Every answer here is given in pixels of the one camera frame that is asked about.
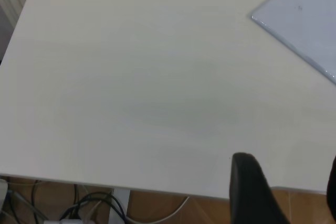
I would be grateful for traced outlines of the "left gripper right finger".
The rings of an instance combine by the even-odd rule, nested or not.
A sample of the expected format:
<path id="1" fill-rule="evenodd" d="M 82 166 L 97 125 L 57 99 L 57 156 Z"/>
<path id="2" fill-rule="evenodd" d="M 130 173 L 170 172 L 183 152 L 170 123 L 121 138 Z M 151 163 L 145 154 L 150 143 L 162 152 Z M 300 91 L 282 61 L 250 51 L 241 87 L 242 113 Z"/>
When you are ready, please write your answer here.
<path id="1" fill-rule="evenodd" d="M 328 185 L 327 185 L 327 204 L 330 211 L 335 211 L 335 198 L 336 198 L 336 158 L 334 158 L 332 163 L 332 168 L 329 175 Z"/>

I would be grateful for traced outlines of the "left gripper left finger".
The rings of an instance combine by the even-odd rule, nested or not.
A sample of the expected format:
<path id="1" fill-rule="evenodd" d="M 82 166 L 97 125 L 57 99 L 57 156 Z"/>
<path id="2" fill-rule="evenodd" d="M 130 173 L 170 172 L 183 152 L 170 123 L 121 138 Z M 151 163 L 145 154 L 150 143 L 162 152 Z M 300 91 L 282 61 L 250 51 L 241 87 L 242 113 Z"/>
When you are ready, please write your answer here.
<path id="1" fill-rule="evenodd" d="M 232 156 L 229 203 L 231 223 L 289 223 L 251 154 Z"/>

